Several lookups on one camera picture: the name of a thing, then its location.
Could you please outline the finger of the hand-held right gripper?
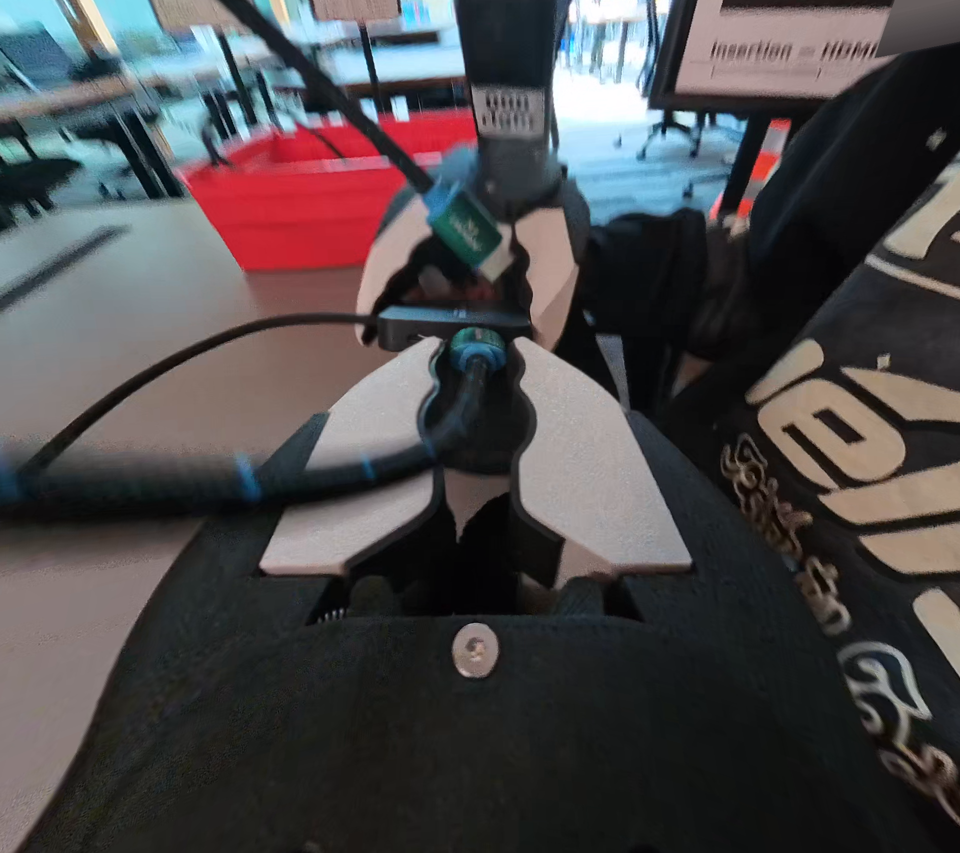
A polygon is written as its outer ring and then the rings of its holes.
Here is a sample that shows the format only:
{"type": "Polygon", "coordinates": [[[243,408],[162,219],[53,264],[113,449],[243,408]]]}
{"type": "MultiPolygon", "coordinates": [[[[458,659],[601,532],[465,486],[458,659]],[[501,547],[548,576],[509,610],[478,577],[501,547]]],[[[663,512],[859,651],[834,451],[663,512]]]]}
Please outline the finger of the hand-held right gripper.
{"type": "Polygon", "coordinates": [[[511,227],[510,306],[529,321],[534,342],[553,353],[566,329],[579,265],[562,207],[538,208],[511,227]]]}
{"type": "Polygon", "coordinates": [[[379,315],[410,295],[427,301],[450,296],[450,278],[428,253],[437,253],[427,222],[425,199],[411,196],[383,225],[366,254],[357,292],[356,314],[379,315]]]}

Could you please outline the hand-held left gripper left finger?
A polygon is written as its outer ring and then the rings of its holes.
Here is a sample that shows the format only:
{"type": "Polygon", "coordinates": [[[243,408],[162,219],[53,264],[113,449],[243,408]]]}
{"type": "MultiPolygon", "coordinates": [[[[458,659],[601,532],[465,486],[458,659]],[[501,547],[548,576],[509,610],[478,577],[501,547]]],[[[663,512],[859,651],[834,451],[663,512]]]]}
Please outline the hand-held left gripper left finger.
{"type": "MultiPolygon", "coordinates": [[[[332,407],[307,462],[312,472],[377,460],[418,444],[436,388],[430,336],[371,372],[332,407]]],[[[269,576],[348,576],[402,542],[436,510],[443,482],[424,472],[350,497],[287,509],[260,559],[269,576]]]]}

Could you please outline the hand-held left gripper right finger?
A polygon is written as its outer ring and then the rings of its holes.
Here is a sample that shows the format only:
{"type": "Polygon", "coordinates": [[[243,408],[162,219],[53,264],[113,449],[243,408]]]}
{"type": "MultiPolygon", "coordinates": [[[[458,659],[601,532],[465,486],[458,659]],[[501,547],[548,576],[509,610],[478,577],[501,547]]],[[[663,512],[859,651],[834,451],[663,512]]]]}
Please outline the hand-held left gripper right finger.
{"type": "Polygon", "coordinates": [[[511,465],[517,564],[544,588],[686,573],[692,558],[626,414],[530,339],[511,344],[529,418],[511,465]]]}

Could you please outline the black HDMI cable green plug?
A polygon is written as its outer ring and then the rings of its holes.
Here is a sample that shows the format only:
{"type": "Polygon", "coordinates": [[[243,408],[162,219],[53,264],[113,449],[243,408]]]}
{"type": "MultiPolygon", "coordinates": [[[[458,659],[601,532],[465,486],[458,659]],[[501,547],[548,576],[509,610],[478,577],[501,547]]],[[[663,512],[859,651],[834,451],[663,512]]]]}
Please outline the black HDMI cable green plug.
{"type": "Polygon", "coordinates": [[[297,71],[310,94],[339,112],[402,174],[424,199],[432,233],[467,270],[495,280],[508,269],[513,259],[508,235],[502,233],[494,218],[465,187],[450,180],[436,180],[420,167],[325,71],[263,15],[252,0],[216,1],[259,37],[287,68],[297,71]]]}

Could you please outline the black adapter hub with cable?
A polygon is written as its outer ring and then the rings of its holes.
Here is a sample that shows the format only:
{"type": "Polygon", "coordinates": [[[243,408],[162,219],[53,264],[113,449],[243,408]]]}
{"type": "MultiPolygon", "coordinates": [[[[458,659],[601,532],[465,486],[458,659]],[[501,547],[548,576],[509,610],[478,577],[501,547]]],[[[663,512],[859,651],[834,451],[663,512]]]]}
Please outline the black adapter hub with cable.
{"type": "Polygon", "coordinates": [[[478,346],[486,347],[500,358],[506,349],[494,346],[495,338],[510,343],[533,333],[532,322],[522,311],[456,305],[399,305],[387,307],[376,315],[309,311],[251,320],[191,343],[128,378],[32,453],[24,465],[17,467],[17,475],[40,473],[135,393],[201,355],[262,332],[318,326],[359,327],[361,333],[373,333],[378,346],[390,353],[400,353],[422,340],[437,338],[449,343],[450,364],[458,369],[465,366],[478,346]]]}

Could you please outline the thick black cable blue bands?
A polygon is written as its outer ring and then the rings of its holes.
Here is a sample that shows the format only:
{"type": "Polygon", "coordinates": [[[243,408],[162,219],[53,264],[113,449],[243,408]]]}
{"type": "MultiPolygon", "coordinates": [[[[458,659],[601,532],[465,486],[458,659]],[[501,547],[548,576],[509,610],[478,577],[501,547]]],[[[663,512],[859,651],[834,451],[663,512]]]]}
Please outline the thick black cable blue bands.
{"type": "Polygon", "coordinates": [[[184,472],[182,462],[98,476],[85,471],[48,475],[28,464],[2,464],[2,520],[35,525],[107,523],[286,509],[411,479],[446,465],[453,454],[471,447],[484,416],[489,381],[506,365],[506,343],[490,329],[459,329],[448,347],[450,361],[460,373],[453,403],[407,448],[280,478],[270,478],[242,456],[230,465],[207,463],[193,473],[184,472]]]}

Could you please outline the person's right forearm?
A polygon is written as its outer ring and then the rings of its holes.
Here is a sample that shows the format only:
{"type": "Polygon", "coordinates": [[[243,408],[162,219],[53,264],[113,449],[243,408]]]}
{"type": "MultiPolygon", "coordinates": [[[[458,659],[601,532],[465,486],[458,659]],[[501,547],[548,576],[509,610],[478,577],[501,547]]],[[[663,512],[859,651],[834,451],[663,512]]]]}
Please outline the person's right forearm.
{"type": "Polygon", "coordinates": [[[958,154],[957,43],[904,53],[800,128],[739,233],[702,211],[591,228],[579,286],[630,379],[790,341],[958,154]]]}

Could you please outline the red plastic bin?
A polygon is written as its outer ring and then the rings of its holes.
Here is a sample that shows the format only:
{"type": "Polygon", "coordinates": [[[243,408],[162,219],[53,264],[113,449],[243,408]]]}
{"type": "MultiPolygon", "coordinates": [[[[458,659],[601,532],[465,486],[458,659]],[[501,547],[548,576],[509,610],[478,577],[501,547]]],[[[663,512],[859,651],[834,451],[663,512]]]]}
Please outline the red plastic bin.
{"type": "Polygon", "coordinates": [[[361,266],[407,182],[345,122],[270,127],[175,173],[246,272],[361,266]]]}

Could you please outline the white office table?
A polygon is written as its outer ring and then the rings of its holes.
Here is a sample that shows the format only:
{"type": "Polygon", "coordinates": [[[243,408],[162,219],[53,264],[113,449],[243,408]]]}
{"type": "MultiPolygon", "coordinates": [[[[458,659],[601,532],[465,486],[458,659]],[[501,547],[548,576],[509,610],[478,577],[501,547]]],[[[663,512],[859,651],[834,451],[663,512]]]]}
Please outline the white office table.
{"type": "Polygon", "coordinates": [[[379,101],[387,112],[405,99],[414,111],[469,104],[464,59],[458,41],[372,47],[374,79],[360,48],[325,50],[319,66],[356,101],[379,101]]]}

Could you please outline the black office chair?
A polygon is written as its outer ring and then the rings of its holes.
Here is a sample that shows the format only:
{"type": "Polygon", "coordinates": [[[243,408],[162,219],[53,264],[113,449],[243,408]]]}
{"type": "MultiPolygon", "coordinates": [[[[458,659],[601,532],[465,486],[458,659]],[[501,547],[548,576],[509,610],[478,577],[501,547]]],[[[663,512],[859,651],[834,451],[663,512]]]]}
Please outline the black office chair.
{"type": "MultiPolygon", "coordinates": [[[[658,0],[644,0],[646,13],[646,52],[637,80],[637,87],[645,98],[649,98],[653,88],[656,67],[662,50],[662,27],[659,14],[658,0]]],[[[643,162],[647,158],[647,153],[655,139],[665,139],[670,132],[676,132],[688,140],[691,159],[697,159],[701,150],[701,141],[703,135],[703,123],[698,120],[693,125],[686,125],[679,122],[673,111],[664,110],[661,113],[660,120],[654,122],[644,140],[642,147],[636,152],[635,159],[643,162]]]]}

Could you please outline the orange traffic cone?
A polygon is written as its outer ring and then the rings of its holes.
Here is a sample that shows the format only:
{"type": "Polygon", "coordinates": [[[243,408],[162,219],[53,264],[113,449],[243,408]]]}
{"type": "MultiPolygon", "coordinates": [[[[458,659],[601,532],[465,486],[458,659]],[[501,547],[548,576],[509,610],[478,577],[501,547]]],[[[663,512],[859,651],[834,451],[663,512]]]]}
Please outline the orange traffic cone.
{"type": "Polygon", "coordinates": [[[785,117],[770,118],[762,129],[761,120],[760,115],[753,115],[747,121],[726,184],[709,210],[711,221],[726,215],[747,218],[781,162],[792,121],[785,117]]]}

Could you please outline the person's black printed shirt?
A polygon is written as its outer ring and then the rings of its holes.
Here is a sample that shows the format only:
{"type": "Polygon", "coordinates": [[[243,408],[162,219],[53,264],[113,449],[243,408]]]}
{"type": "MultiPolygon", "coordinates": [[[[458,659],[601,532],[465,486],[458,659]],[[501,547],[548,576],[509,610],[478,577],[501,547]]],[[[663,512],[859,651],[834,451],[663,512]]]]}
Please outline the person's black printed shirt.
{"type": "Polygon", "coordinates": [[[769,695],[884,851],[958,851],[958,148],[705,225],[664,427],[782,563],[769,695]]]}

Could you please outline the wooden office table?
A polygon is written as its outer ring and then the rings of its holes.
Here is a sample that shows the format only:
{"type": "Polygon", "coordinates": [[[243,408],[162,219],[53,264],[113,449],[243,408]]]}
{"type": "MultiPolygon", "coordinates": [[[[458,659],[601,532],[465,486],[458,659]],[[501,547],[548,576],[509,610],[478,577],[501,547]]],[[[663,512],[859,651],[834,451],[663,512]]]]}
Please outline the wooden office table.
{"type": "Polygon", "coordinates": [[[156,105],[153,92],[129,74],[52,90],[4,93],[1,136],[26,143],[53,133],[75,137],[92,128],[119,149],[148,199],[182,199],[184,185],[147,125],[146,116],[156,105]]]}

